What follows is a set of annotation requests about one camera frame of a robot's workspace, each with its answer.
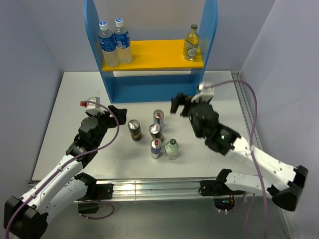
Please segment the green-capped glass bottle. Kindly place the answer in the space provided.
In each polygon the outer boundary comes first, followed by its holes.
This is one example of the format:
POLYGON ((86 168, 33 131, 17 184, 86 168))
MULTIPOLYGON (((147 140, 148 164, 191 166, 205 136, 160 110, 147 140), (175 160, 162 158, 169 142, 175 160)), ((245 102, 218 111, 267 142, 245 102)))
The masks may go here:
POLYGON ((198 26, 196 24, 192 24, 190 31, 187 33, 184 40, 183 55, 188 61, 194 60, 197 55, 199 45, 199 35, 197 33, 197 28, 198 26))
POLYGON ((178 156, 179 145, 177 141, 172 138, 165 145, 165 157, 169 160, 175 160, 178 156))

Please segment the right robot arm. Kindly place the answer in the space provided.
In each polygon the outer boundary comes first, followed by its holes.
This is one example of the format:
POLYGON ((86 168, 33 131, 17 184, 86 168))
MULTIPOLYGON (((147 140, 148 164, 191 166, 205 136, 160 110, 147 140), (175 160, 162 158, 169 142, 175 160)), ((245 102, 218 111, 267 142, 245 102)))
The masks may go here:
POLYGON ((216 153, 240 162, 249 168, 258 166, 261 177, 244 175, 232 169, 222 169, 214 180, 200 182, 202 196, 239 195, 244 192, 261 193, 286 211, 295 211, 305 186, 308 170, 299 165, 285 164, 249 142, 233 129, 219 122, 219 114, 209 102, 194 102, 183 93, 171 99, 170 113, 179 106, 181 116, 189 118, 194 134, 205 140, 205 145, 216 153))

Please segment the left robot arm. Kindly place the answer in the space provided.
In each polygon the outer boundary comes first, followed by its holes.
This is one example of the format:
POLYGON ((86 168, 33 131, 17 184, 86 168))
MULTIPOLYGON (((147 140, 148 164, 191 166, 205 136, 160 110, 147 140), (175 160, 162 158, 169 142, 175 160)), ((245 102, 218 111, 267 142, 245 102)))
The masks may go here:
POLYGON ((50 173, 21 197, 10 197, 4 206, 5 237, 39 239, 49 222, 69 204, 98 194, 97 180, 82 170, 92 161, 110 128, 127 121, 127 109, 105 107, 83 101, 87 117, 82 120, 73 143, 50 173))

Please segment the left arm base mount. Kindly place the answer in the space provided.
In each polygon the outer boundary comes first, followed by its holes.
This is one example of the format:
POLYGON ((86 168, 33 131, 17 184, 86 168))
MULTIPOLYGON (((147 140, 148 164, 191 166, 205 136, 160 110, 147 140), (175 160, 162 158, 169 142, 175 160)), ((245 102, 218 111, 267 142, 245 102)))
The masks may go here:
POLYGON ((102 207, 92 201, 101 202, 102 200, 110 200, 113 195, 114 184, 96 184, 95 186, 89 187, 89 192, 82 198, 78 203, 77 209, 80 214, 96 214, 102 207))

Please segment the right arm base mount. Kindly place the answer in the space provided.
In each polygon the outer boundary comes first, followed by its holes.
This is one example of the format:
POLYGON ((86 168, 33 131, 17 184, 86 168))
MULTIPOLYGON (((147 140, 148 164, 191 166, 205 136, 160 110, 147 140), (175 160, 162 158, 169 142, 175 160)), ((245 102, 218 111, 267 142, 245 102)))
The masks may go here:
POLYGON ((233 191, 218 180, 202 180, 198 193, 203 197, 211 197, 218 213, 228 214, 238 209, 246 201, 246 192, 233 191))

